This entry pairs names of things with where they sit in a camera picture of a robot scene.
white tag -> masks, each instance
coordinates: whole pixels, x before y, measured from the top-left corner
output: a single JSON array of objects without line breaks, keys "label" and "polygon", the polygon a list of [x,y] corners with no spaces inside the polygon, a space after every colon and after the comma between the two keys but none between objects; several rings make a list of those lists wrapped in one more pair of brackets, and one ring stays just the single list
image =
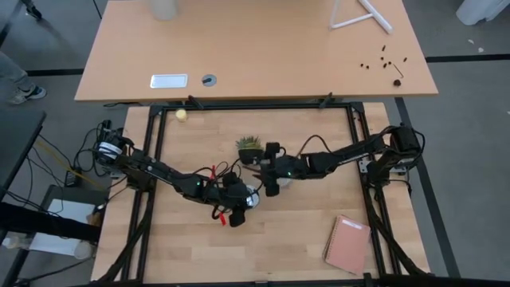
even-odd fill
[{"label": "white tag", "polygon": [[361,227],[360,225],[358,225],[358,224],[356,224],[356,223],[354,223],[354,222],[350,222],[350,221],[345,220],[345,219],[342,219],[342,223],[343,223],[343,224],[347,224],[347,225],[349,225],[350,227],[354,227],[354,228],[359,229],[359,230],[361,230],[361,229],[362,229],[362,227]]},{"label": "white tag", "polygon": [[151,88],[185,88],[187,85],[187,74],[152,75],[151,78]]}]

pink notebook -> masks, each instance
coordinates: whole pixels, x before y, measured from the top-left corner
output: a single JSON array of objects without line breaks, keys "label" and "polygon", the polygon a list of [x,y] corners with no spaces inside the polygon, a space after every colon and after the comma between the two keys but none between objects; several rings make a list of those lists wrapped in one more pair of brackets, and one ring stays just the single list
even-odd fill
[{"label": "pink notebook", "polygon": [[365,266],[370,227],[340,215],[326,244],[326,263],[356,275],[362,275]]}]

black metal frame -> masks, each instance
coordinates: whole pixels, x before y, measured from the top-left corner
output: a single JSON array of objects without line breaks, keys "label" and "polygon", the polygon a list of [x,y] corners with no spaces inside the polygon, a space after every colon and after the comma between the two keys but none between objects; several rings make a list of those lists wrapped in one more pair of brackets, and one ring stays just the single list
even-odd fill
[{"label": "black metal frame", "polygon": [[[289,103],[268,103],[268,104],[246,104],[242,101],[236,102],[236,104],[216,104],[216,105],[208,105],[208,106],[196,106],[196,105],[168,105],[168,106],[151,106],[150,112],[149,112],[149,118],[147,122],[147,130],[145,134],[145,140],[143,143],[143,151],[148,154],[150,146],[151,146],[151,137],[154,130],[154,122],[155,118],[159,116],[159,130],[156,140],[156,146],[155,146],[155,154],[154,157],[156,159],[160,159],[161,152],[163,149],[163,137],[166,127],[166,118],[167,113],[169,111],[174,111],[179,108],[185,108],[187,111],[198,111],[198,110],[215,110],[215,111],[221,111],[221,110],[248,110],[248,109],[299,109],[299,108],[319,108],[318,104],[310,104],[310,103],[295,103],[295,104],[289,104]],[[345,109],[347,114],[347,122],[349,124],[349,129],[351,132],[351,138],[353,143],[356,143],[359,141],[358,137],[358,129],[356,127],[355,123],[355,113],[358,116],[359,122],[361,123],[361,133],[363,135],[363,138],[367,138],[369,136],[368,131],[368,125],[367,125],[367,118],[365,117],[365,112],[363,109],[363,104],[358,102],[351,102],[351,103],[328,103],[326,107],[321,108],[341,108]],[[363,190],[363,199],[365,202],[365,206],[367,207],[369,204],[371,204],[371,193],[369,189],[363,184],[363,174],[361,173],[361,170],[359,169],[359,177],[361,181],[361,186]],[[150,209],[150,217],[148,219],[149,225],[151,225],[151,215],[152,215],[152,209],[154,207],[154,201],[155,201],[155,188],[144,191],[148,193],[148,200],[147,200],[147,209]],[[140,202],[142,197],[142,191],[136,191],[135,194],[135,201],[133,203],[132,207],[132,214],[131,214],[131,221],[129,225],[129,232],[128,232],[128,238],[130,238],[133,235],[134,230],[136,229],[136,225],[138,222],[139,217],[139,209],[140,209]],[[386,208],[386,202],[384,199],[384,194],[382,190],[376,189],[375,191],[375,197],[379,204],[379,209],[382,215],[382,222],[384,226],[388,229],[389,233],[391,233],[391,224]],[[370,216],[367,215],[369,218],[369,226],[372,230],[376,230],[375,224],[372,220],[370,220]],[[143,275],[144,275],[144,269],[145,269],[145,262],[147,258],[147,248],[148,248],[148,241],[150,236],[150,228],[147,228],[142,236],[142,243],[140,247],[139,252],[139,263],[138,268],[136,272],[135,280],[143,282]],[[381,248],[381,244],[379,241],[379,233],[378,232],[372,232],[372,245],[374,247],[374,254],[375,254],[375,261],[377,263],[377,269],[379,276],[383,276],[387,274],[386,272],[386,266],[384,264],[383,260],[383,252]],[[390,253],[390,259],[391,259],[391,265],[392,270],[394,274],[401,274],[400,265],[398,263],[398,259],[396,258],[393,250],[389,249]],[[120,280],[128,280],[129,273],[130,273],[130,267],[131,267],[131,256],[126,261]],[[326,285],[342,285],[342,286],[355,286],[355,285],[365,285],[366,279],[359,279],[359,280],[328,280],[328,281],[272,281],[271,285],[317,285],[317,286],[326,286]],[[185,283],[185,284],[157,284],[157,286],[219,286],[219,285],[253,285],[253,282],[222,282],[222,283],[211,283],[211,284],[195,284],[195,283]]]}]

sneaker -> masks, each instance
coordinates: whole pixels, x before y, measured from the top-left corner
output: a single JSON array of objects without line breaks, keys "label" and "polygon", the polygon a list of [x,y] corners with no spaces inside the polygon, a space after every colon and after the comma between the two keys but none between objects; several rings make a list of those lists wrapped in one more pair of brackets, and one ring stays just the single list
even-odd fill
[{"label": "sneaker", "polygon": [[46,90],[36,86],[32,91],[18,89],[14,96],[8,100],[10,104],[23,104],[28,100],[38,100],[46,96]]}]

wooden tabletop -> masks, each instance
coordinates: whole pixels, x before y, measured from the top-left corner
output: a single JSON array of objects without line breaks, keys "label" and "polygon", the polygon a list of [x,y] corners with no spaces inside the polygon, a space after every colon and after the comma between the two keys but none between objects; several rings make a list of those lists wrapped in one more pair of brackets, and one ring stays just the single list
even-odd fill
[{"label": "wooden tabletop", "polygon": [[[109,1],[75,99],[436,95],[402,0],[371,2],[393,34],[374,19],[329,31],[333,0],[179,1],[166,22],[152,17],[148,1]],[[337,21],[366,13],[356,0],[342,1]],[[395,67],[404,76],[398,88]],[[187,74],[188,83],[153,89],[155,74]],[[206,74],[215,86],[202,84]]]},{"label": "wooden tabletop", "polygon": [[[365,104],[365,109],[371,133],[388,125],[383,104]],[[143,145],[147,113],[148,108],[128,111],[125,136],[138,148]],[[161,158],[182,172],[222,160],[232,163],[237,158],[235,141],[248,135],[260,136],[262,142],[279,141],[290,154],[297,153],[312,134],[322,135],[330,148],[351,144],[343,109],[207,111],[188,112],[188,116],[186,123],[179,123],[169,114]],[[319,140],[313,140],[304,151],[323,149]],[[259,184],[245,169],[242,178],[247,184]],[[121,188],[113,188],[112,193]],[[406,185],[392,183],[384,193],[396,240],[420,268],[427,270]],[[106,272],[126,242],[133,196],[134,192],[125,191],[108,204],[92,279]],[[367,224],[356,163],[337,168],[325,179],[294,180],[274,198],[266,198],[262,189],[261,203],[246,212],[246,223],[237,228],[214,221],[211,211],[212,206],[187,201],[171,186],[158,183],[146,283],[358,278],[322,258],[337,215]],[[383,251],[390,269],[386,245]],[[136,267],[133,262],[132,274]],[[377,277],[371,245],[367,245],[365,270]]]}]

